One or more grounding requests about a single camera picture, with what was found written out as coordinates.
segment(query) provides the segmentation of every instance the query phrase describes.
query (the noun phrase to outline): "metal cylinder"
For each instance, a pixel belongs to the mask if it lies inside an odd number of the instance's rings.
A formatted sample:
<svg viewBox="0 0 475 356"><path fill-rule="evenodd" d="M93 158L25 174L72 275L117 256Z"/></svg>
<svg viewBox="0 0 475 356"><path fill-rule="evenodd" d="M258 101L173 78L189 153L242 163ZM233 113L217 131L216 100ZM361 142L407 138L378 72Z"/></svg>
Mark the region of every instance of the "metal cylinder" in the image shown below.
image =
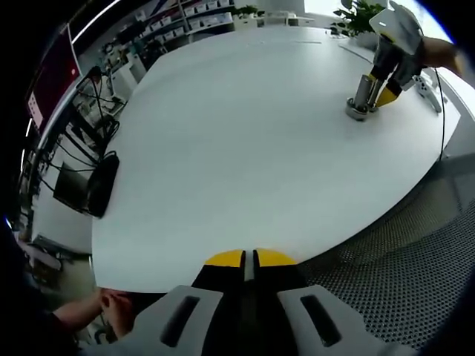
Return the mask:
<svg viewBox="0 0 475 356"><path fill-rule="evenodd" d="M377 79L374 81L373 86L371 87L370 98L368 99L368 106L370 109L374 106L374 103L378 98L379 90L381 89L382 85L382 80Z"/></svg>
<svg viewBox="0 0 475 356"><path fill-rule="evenodd" d="M359 81L358 90L356 91L355 98L353 100L353 105L356 109L364 109L367 106L368 99L370 98L371 87L373 86L373 81L369 76L362 75L361 80Z"/></svg>

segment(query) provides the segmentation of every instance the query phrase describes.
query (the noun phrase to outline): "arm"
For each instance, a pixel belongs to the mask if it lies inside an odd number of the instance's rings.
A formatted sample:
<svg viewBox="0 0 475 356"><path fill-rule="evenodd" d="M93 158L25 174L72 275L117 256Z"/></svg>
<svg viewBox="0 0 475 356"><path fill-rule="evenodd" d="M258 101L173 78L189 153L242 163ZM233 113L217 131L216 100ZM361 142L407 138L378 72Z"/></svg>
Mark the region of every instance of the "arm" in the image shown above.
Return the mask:
<svg viewBox="0 0 475 356"><path fill-rule="evenodd" d="M89 325L101 314L100 291L95 291L90 297L77 300L58 308L54 314L70 332L78 332Z"/></svg>

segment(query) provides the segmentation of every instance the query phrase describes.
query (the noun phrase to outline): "mesh floor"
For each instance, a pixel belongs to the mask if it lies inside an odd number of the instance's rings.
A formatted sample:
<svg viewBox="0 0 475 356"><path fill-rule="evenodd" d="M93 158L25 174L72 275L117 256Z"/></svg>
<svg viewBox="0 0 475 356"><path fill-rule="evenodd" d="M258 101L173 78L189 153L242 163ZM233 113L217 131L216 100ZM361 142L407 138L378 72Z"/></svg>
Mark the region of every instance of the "mesh floor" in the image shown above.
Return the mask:
<svg viewBox="0 0 475 356"><path fill-rule="evenodd" d="M439 166L390 213L299 269L309 286L361 313L376 337L419 349L450 314L474 261L475 174Z"/></svg>

